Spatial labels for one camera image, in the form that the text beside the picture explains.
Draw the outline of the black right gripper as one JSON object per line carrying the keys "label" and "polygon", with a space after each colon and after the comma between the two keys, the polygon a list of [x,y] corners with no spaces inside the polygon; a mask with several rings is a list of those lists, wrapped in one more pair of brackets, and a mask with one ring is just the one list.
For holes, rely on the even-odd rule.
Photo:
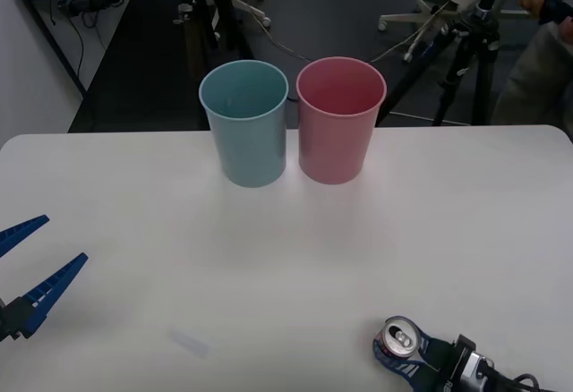
{"label": "black right gripper", "polygon": [[421,329],[419,334],[421,344],[418,353],[428,365],[420,361],[391,357],[380,345],[372,347],[374,358],[382,367],[404,379],[416,392],[457,391],[458,381],[455,374],[458,367],[457,347],[430,337]]}

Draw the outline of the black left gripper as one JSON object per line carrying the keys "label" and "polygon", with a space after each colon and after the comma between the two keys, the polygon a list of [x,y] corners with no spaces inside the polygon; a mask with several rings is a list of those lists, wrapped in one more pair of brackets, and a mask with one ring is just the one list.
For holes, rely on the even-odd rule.
{"label": "black left gripper", "polygon": [[[0,257],[3,257],[48,221],[48,216],[42,215],[1,231]],[[6,305],[6,317],[4,314],[5,303],[0,300],[0,341],[7,337],[30,338],[34,335],[88,259],[86,253],[80,253],[57,270],[55,274],[26,294],[15,298]]]}

